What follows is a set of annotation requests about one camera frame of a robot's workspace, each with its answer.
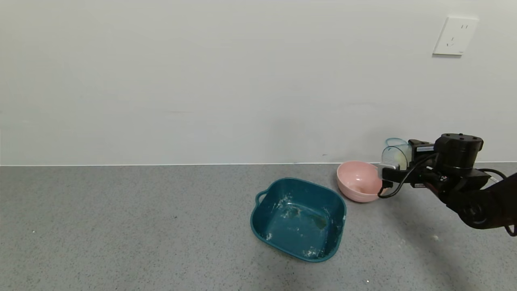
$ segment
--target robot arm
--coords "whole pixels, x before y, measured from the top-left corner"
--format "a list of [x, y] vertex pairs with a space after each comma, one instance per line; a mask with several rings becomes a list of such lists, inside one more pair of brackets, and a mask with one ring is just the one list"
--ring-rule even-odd
[[[477, 153], [483, 147], [481, 138], [443, 134], [434, 144], [413, 139], [409, 144], [412, 156], [406, 170], [379, 165], [379, 176], [383, 180], [380, 198], [394, 196], [403, 183], [410, 183], [414, 188], [426, 187], [468, 226], [505, 227], [508, 234], [517, 236], [517, 173], [506, 177], [496, 170], [474, 169]], [[487, 172], [494, 172], [503, 180], [481, 190], [491, 177]], [[397, 189], [381, 195], [382, 190], [393, 187], [394, 182], [399, 183]]]

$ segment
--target electrical outlet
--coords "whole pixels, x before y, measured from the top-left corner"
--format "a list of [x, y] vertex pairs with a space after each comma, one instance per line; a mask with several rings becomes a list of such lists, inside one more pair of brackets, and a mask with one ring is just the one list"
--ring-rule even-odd
[[479, 19], [448, 17], [434, 54], [462, 55], [474, 36]]

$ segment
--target pink bowl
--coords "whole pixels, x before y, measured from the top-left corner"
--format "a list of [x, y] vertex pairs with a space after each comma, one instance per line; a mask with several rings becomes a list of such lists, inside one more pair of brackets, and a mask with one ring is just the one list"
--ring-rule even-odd
[[377, 167], [360, 161], [350, 161], [338, 168], [338, 187], [345, 197], [356, 202], [371, 202], [379, 197], [383, 185]]

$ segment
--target gray countertop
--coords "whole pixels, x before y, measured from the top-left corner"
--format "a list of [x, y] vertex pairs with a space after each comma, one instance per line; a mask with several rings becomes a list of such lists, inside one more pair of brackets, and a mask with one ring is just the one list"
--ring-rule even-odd
[[2, 167], [0, 290], [515, 290], [517, 239], [467, 227], [425, 189], [347, 200], [323, 263], [253, 235], [258, 192], [284, 177], [337, 190], [336, 168]]

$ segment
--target black wire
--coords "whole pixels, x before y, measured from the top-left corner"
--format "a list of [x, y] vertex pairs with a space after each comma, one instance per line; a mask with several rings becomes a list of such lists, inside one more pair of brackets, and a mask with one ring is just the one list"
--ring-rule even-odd
[[377, 194], [377, 196], [379, 196], [379, 198], [390, 198], [390, 197], [393, 197], [395, 196], [399, 191], [400, 189], [402, 188], [402, 185], [404, 184], [404, 182], [406, 181], [407, 177], [409, 177], [409, 175], [416, 169], [418, 168], [419, 166], [421, 166], [423, 163], [425, 163], [427, 160], [431, 159], [431, 158], [434, 158], [437, 154], [432, 154], [432, 155], [429, 155], [427, 157], [425, 157], [424, 159], [420, 160], [419, 162], [417, 162], [413, 168], [411, 168], [411, 170], [409, 170], [407, 172], [407, 174], [404, 176], [404, 178], [402, 178], [402, 181], [400, 181], [399, 185], [397, 186], [397, 188], [395, 189], [395, 191], [391, 192], [390, 194], [387, 194], [387, 195], [381, 195], [383, 189], [381, 188], [381, 190], [379, 191], [379, 193]]
[[498, 170], [493, 170], [493, 169], [478, 169], [478, 171], [482, 171], [482, 172], [487, 172], [487, 173], [495, 173], [495, 174], [498, 174], [499, 176], [501, 176], [501, 178], [503, 179], [506, 179], [506, 175], [499, 172]]
[[510, 229], [508, 225], [505, 225], [505, 229], [511, 237], [517, 237], [517, 231], [515, 231], [515, 224], [513, 225], [513, 231]]
[[[495, 174], [498, 174], [499, 176], [501, 176], [501, 178], [504, 180], [506, 179], [506, 175], [501, 173], [500, 171], [498, 170], [494, 170], [494, 169], [478, 169], [479, 171], [482, 171], [482, 172], [487, 172], [487, 173], [495, 173]], [[515, 224], [513, 225], [513, 231], [511, 230], [510, 226], [508, 225], [505, 225], [505, 229], [506, 229], [506, 232], [511, 236], [511, 237], [517, 237], [517, 229], [515, 227]]]

